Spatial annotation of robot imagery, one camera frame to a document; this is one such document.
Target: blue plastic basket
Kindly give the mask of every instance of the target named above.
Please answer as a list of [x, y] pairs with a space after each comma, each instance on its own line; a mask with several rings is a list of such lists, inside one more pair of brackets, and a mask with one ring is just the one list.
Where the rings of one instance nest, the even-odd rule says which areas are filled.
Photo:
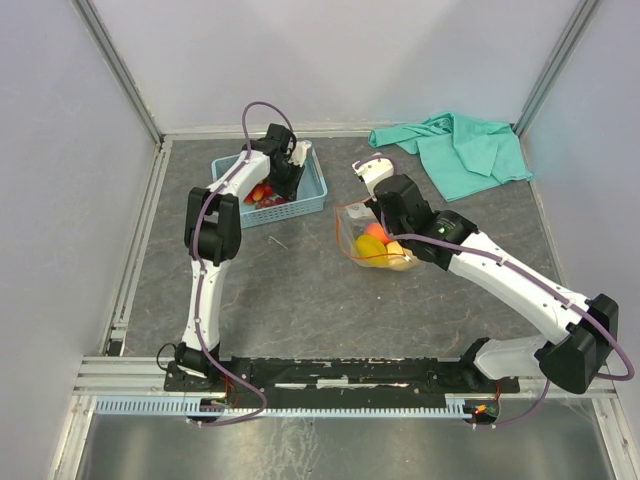
[[[220, 178], [238, 159], [239, 155], [218, 158], [211, 163], [211, 171], [214, 181]], [[295, 202], [283, 203], [256, 210], [254, 205], [240, 204], [240, 224], [242, 228], [255, 227], [265, 223], [277, 222], [285, 218], [298, 217], [307, 213], [320, 212], [324, 208], [324, 200], [327, 197], [327, 184], [322, 176], [322, 170], [318, 163], [316, 150], [311, 145], [307, 159], [304, 162], [305, 169], [298, 186], [298, 196]]]

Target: clear plastic bag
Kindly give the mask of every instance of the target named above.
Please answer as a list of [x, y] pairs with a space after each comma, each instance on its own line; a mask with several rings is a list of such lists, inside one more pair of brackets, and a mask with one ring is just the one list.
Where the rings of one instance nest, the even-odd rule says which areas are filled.
[[338, 246], [358, 265], [405, 271], [420, 263], [411, 251], [386, 236], [376, 216], [362, 201], [333, 208]]

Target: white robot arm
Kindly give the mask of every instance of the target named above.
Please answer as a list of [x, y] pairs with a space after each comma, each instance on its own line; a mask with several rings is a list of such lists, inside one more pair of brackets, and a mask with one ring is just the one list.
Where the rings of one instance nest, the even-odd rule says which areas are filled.
[[371, 195], [365, 204], [402, 246], [421, 260], [480, 285], [541, 333], [476, 341], [468, 353], [478, 370], [494, 380], [544, 375], [567, 391], [584, 393], [612, 350], [588, 320], [597, 321], [615, 340], [616, 302], [604, 294], [588, 299], [545, 278], [458, 213], [432, 211], [409, 177], [394, 175], [390, 161], [376, 160], [356, 162], [353, 168]]
[[[262, 180], [268, 178], [274, 192], [295, 200], [298, 183], [304, 171], [309, 142], [297, 142], [293, 132], [280, 125], [270, 125], [260, 140], [251, 141], [236, 162], [206, 189], [194, 188], [189, 194], [185, 245], [191, 254], [192, 290], [187, 327], [176, 349], [176, 365], [190, 375], [214, 380], [217, 372], [202, 354], [196, 322], [204, 345], [217, 358], [220, 334], [218, 317], [226, 272], [240, 247], [240, 201]], [[209, 218], [202, 222], [198, 253], [194, 240], [198, 216], [209, 196], [213, 195]]]

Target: cable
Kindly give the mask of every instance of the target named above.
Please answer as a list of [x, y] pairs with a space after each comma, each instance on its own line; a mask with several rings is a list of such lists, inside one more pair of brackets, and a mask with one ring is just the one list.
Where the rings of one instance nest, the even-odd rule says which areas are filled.
[[238, 393], [238, 389], [231, 380], [229, 380], [229, 385], [233, 390], [233, 404], [231, 405], [231, 408], [236, 408], [236, 405], [238, 405], [238, 400], [240, 400], [240, 394]]
[[625, 375], [609, 375], [607, 373], [598, 373], [596, 375], [597, 377], [604, 378], [606, 380], [615, 380], [615, 381], [618, 381], [618, 382], [626, 382], [626, 381], [631, 380], [635, 376], [636, 372], [635, 372], [635, 368], [633, 367], [633, 364], [631, 363], [631, 360], [629, 359], [627, 354], [624, 352], [624, 350], [622, 349], [620, 344], [616, 341], [616, 339], [613, 338], [613, 336], [607, 331], [606, 328], [604, 328], [600, 324], [600, 322], [598, 322], [590, 313], [588, 313], [584, 309], [580, 308], [579, 306], [577, 306], [576, 304], [571, 302], [567, 297], [565, 297], [564, 295], [559, 293], [555, 288], [550, 287], [549, 285], [544, 283], [542, 280], [538, 279], [535, 275], [531, 274], [530, 272], [528, 272], [527, 270], [522, 268], [520, 265], [517, 265], [517, 264], [515, 264], [515, 263], [513, 263], [513, 262], [511, 262], [509, 260], [504, 261], [503, 258], [500, 255], [496, 255], [495, 253], [485, 252], [484, 250], [480, 250], [480, 249], [477, 249], [477, 248], [464, 247], [462, 245], [456, 245], [455, 243], [449, 243], [449, 242], [445, 242], [445, 241], [442, 241], [442, 240], [437, 240], [435, 238], [429, 238], [429, 237], [425, 237], [423, 235], [417, 235], [415, 233], [405, 233], [405, 234], [402, 234], [402, 235], [392, 235], [387, 230], [387, 226], [386, 226], [385, 221], [384, 221], [384, 215], [381, 215], [381, 222], [380, 223], [382, 224], [382, 228], [384, 229], [384, 231], [387, 234], [387, 236], [392, 240], [414, 240], [414, 241], [418, 241], [418, 242], [429, 243], [429, 244], [435, 245], [437, 247], [447, 248], [449, 250], [455, 250], [457, 252], [471, 253], [472, 255], [478, 255], [480, 257], [485, 257], [485, 258], [488, 258], [490, 260], [493, 260], [496, 263], [500, 263], [500, 264], [506, 266], [507, 268], [510, 268], [511, 270], [513, 270], [514, 272], [519, 274], [520, 276], [526, 278], [531, 283], [533, 283], [537, 287], [539, 287], [542, 290], [544, 290], [545, 292], [547, 292], [553, 298], [555, 298], [560, 303], [562, 303], [565, 307], [570, 308], [571, 310], [576, 312], [578, 315], [580, 315], [582, 318], [587, 320], [596, 330], [598, 330], [598, 333], [600, 333], [604, 337], [604, 339], [607, 341], [607, 343], [609, 343], [609, 345], [611, 345], [611, 347], [620, 356], [620, 359], [622, 360], [622, 363], [624, 363], [625, 367], [627, 368], [627, 373]]
[[526, 420], [527, 418], [529, 418], [530, 416], [532, 416], [534, 413], [538, 411], [538, 409], [540, 408], [540, 405], [542, 405], [542, 402], [544, 402], [544, 399], [547, 398], [547, 393], [549, 393], [550, 386], [551, 386], [551, 380], [547, 379], [547, 382], [544, 384], [544, 389], [542, 390], [542, 394], [540, 395], [540, 397], [538, 397], [538, 400], [536, 400], [536, 403], [534, 403], [533, 406], [522, 415], [516, 418], [512, 418], [511, 420], [505, 420], [504, 422], [500, 422], [497, 424], [494, 423], [492, 425], [480, 425], [480, 424], [474, 423], [473, 424], [474, 430], [476, 428], [495, 429], [498, 427], [506, 427], [508, 425], [513, 425], [514, 423], [519, 423], [519, 422], [522, 422], [523, 420]]
[[160, 350], [158, 350], [158, 353], [156, 353], [156, 365], [158, 365], [158, 368], [160, 370], [162, 370], [163, 372], [168, 372], [169, 370], [165, 367], [163, 367], [162, 365], [160, 365], [160, 354], [162, 353], [162, 351], [167, 348], [169, 345], [171, 345], [173, 347], [173, 353], [175, 355], [176, 350], [178, 349], [178, 347], [176, 347], [175, 343], [165, 343], [163, 346], [160, 347]]
[[[278, 107], [275, 107], [270, 103], [262, 102], [262, 101], [251, 102], [244, 108], [242, 112], [242, 130], [244, 132], [244, 137], [247, 145], [247, 155], [245, 157], [246, 160], [251, 158], [251, 139], [249, 138], [249, 131], [247, 130], [247, 112], [251, 107], [255, 105], [263, 105], [265, 107], [269, 107], [275, 110], [276, 112], [278, 112], [287, 123], [289, 130], [293, 132], [293, 127], [291, 126], [291, 122]], [[234, 170], [231, 171], [231, 173], [229, 173], [229, 176], [226, 178], [226, 180], [227, 181], [232, 180], [233, 177], [235, 177], [237, 173], [242, 169], [242, 167], [244, 167], [244, 165], [246, 164], [241, 163], [240, 165], [238, 165]], [[200, 256], [200, 252], [198, 251], [198, 242], [200, 240], [200, 231], [202, 230], [202, 223], [204, 222], [204, 217], [206, 216], [207, 210], [209, 209], [209, 205], [211, 205], [211, 202], [213, 201], [214, 197], [220, 192], [220, 190], [222, 190], [223, 187], [224, 187], [224, 184], [220, 183], [220, 185], [218, 185], [218, 187], [216, 187], [209, 194], [205, 202], [202, 204], [202, 208], [200, 209], [200, 213], [198, 215], [198, 221], [196, 222], [196, 228], [193, 233], [193, 258], [194, 260], [197, 260], [198, 263], [200, 263], [200, 276], [198, 278], [198, 285], [196, 288], [196, 298], [194, 302], [194, 312], [193, 312], [195, 332], [196, 332], [196, 336], [198, 337], [198, 342], [200, 343], [200, 348], [202, 349], [202, 353], [204, 353], [205, 357], [207, 357], [207, 360], [209, 360], [211, 364], [215, 368], [217, 368], [220, 372], [222, 372], [223, 374], [227, 375], [228, 377], [238, 382], [240, 385], [243, 385], [244, 387], [246, 387], [247, 389], [255, 393], [262, 401], [262, 405], [257, 410], [247, 413], [246, 415], [242, 415], [240, 417], [230, 418], [228, 420], [218, 420], [212, 423], [199, 423], [199, 425], [207, 425], [207, 426], [213, 426], [213, 427], [221, 427], [224, 425], [232, 425], [234, 423], [244, 422], [246, 420], [249, 420], [255, 417], [256, 415], [259, 415], [267, 408], [267, 397], [265, 397], [260, 390], [258, 390], [256, 387], [251, 385], [249, 382], [246, 382], [240, 377], [237, 377], [236, 375], [231, 373], [229, 370], [227, 370], [222, 365], [220, 365], [220, 363], [217, 362], [215, 358], [213, 358], [213, 356], [209, 353], [209, 350], [207, 349], [204, 338], [202, 336], [202, 330], [200, 329], [200, 299], [202, 296], [202, 285], [204, 283], [204, 277], [207, 274], [207, 269], [205, 268], [204, 261], [202, 260], [202, 257]]]
[[498, 380], [496, 380], [496, 394], [493, 396], [493, 401], [497, 402], [500, 400], [500, 394], [502, 392], [500, 392], [500, 382]]
[[354, 168], [360, 168], [362, 165], [366, 165], [367, 163], [372, 162], [373, 160], [377, 160], [377, 159], [389, 160], [391, 162], [391, 166], [393, 167], [394, 175], [397, 175], [398, 173], [400, 173], [400, 168], [398, 167], [398, 161], [395, 158], [393, 158], [393, 157], [391, 157], [389, 155], [383, 155], [382, 153], [376, 153], [374, 155], [371, 155], [370, 157], [367, 157], [367, 158], [365, 158], [363, 160], [360, 160], [360, 161], [356, 162], [356, 164], [354, 165]]
[[280, 116], [283, 118], [283, 120], [287, 122], [287, 127], [289, 127], [289, 130], [293, 133], [293, 127], [291, 126], [291, 122], [289, 121], [287, 116], [284, 113], [282, 113], [282, 110], [280, 110], [278, 107], [276, 107], [275, 105], [271, 105], [269, 102], [263, 102], [260, 100], [251, 102], [246, 107], [244, 107], [244, 110], [242, 111], [242, 131], [244, 132], [244, 139], [247, 142], [247, 158], [251, 158], [251, 142], [249, 140], [249, 131], [247, 130], [247, 112], [251, 107], [255, 105], [263, 105], [265, 107], [269, 107], [270, 109], [278, 112]]

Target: green towel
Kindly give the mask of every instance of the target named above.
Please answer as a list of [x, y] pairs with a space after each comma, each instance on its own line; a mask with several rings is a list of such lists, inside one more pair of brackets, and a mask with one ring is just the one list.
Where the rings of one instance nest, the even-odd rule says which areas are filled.
[[423, 123], [373, 130], [369, 145], [397, 143], [420, 154], [422, 166], [447, 202], [511, 180], [529, 180], [518, 137], [508, 123], [441, 113]]

